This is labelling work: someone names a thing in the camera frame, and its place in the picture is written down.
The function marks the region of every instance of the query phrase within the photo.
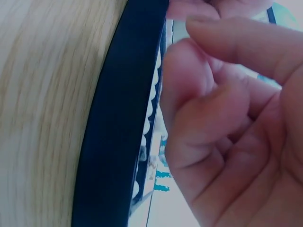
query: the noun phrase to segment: skin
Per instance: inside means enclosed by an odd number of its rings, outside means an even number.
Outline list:
[[[273,0],[170,0],[167,17],[175,20],[185,20],[190,15],[213,19],[251,17],[269,8],[272,2]]]
[[[165,56],[160,104],[167,162],[196,219],[303,226],[303,34],[208,17],[191,17],[187,31]]]

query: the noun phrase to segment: white scalloped edge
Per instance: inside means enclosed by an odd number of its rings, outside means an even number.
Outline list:
[[[145,122],[144,122],[144,129],[143,129],[143,134],[142,134],[142,139],[141,139],[141,146],[144,146],[144,147],[146,147],[145,135],[151,129],[151,124],[150,124],[148,118],[152,115],[152,112],[153,112],[152,100],[156,97],[156,85],[159,82],[158,68],[160,68],[160,67],[161,67],[161,53],[160,53],[160,49],[159,49],[158,55],[157,55],[156,67],[155,67],[155,70],[153,73],[150,97],[148,100],[147,111],[146,111]],[[140,189],[139,184],[137,181],[135,181],[132,198],[134,198],[139,193],[139,189]]]

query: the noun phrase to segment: teal object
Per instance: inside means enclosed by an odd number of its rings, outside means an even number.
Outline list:
[[[172,175],[170,173],[160,172],[157,170],[156,177],[157,178],[165,178],[165,177],[172,178]]]
[[[274,3],[272,9],[275,14],[277,25],[295,30],[301,30],[296,18],[286,7],[278,3]]]
[[[153,189],[162,192],[168,192],[170,190],[170,188],[167,186],[157,184],[157,179],[155,181],[155,186]]]

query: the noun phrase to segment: black plastic rim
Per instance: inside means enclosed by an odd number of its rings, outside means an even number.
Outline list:
[[[169,0],[128,0],[91,105],[72,226],[125,227]]]

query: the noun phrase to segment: wooden surface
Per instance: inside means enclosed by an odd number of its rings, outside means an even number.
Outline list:
[[[0,0],[0,227],[68,227],[100,68],[126,0]]]

